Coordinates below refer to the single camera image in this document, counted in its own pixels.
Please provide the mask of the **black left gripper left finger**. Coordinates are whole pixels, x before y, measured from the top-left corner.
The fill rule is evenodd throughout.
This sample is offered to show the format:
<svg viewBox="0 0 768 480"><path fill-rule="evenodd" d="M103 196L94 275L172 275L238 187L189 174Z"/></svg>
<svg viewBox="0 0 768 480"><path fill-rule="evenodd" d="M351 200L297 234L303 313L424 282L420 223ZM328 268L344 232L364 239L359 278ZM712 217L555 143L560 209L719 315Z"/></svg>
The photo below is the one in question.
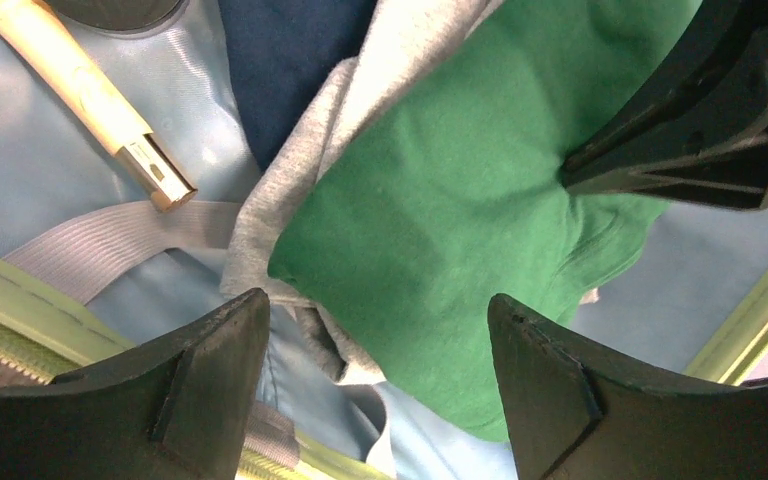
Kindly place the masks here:
<svg viewBox="0 0 768 480"><path fill-rule="evenodd" d="M232 479L268 339L250 290L202 318L52 384L75 408L71 470L87 479Z"/></svg>

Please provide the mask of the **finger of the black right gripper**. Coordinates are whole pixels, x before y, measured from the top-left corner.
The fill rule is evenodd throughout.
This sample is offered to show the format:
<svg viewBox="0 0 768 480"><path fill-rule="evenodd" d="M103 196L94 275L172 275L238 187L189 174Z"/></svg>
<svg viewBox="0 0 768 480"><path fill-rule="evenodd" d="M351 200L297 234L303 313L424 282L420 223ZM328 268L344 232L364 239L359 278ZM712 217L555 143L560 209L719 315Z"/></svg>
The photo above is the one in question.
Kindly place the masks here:
<svg viewBox="0 0 768 480"><path fill-rule="evenodd" d="M768 1L705 1L666 58L561 169L574 195L768 208Z"/></svg>

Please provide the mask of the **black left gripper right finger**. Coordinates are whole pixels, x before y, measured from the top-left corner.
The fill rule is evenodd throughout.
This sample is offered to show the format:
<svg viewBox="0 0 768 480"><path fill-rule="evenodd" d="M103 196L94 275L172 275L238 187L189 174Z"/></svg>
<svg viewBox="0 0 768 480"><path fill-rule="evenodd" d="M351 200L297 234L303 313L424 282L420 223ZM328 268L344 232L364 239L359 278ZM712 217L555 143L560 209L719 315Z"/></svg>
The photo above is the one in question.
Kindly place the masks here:
<svg viewBox="0 0 768 480"><path fill-rule="evenodd" d="M492 355L521 479L724 479L735 388L618 352L505 294L488 308Z"/></svg>

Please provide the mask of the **green ribbed hard-shell suitcase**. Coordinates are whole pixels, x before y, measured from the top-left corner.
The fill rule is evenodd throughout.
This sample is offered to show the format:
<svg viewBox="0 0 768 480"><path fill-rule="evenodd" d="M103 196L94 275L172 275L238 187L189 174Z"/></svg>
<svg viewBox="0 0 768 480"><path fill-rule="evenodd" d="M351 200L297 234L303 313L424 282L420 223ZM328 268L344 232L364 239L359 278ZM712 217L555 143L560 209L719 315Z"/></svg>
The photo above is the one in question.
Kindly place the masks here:
<svg viewBox="0 0 768 480"><path fill-rule="evenodd" d="M359 53L331 70L264 171L232 92L219 2L186 1L138 32L49 6L197 187L168 212L0 37L0 479L87 479L70 468L76 410L55 377L253 289L267 296L269 330L232 479L521 479L509 434L486 441L440 417L267 272L348 145L507 1L374 1ZM768 346L768 234L730 229L739 210L569 193L562 166L594 134L564 155L559 183L573 197L663 202L640 257L565 322L498 294L642 362L735 388L722 431L739 468L724 479L768 479L768 379L745 377Z"/></svg>

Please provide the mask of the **dark green garment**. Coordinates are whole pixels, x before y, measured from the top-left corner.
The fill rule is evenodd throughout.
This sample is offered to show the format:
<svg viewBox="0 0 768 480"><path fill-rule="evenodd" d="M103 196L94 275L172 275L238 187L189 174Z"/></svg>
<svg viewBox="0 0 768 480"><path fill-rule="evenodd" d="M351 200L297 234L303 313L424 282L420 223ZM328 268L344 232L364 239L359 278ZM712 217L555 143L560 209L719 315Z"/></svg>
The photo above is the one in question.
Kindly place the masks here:
<svg viewBox="0 0 768 480"><path fill-rule="evenodd" d="M387 379L486 441L508 430L487 325L506 293L565 322L665 210L557 173L631 98L695 1L507 1L353 140L277 240L271 278Z"/></svg>

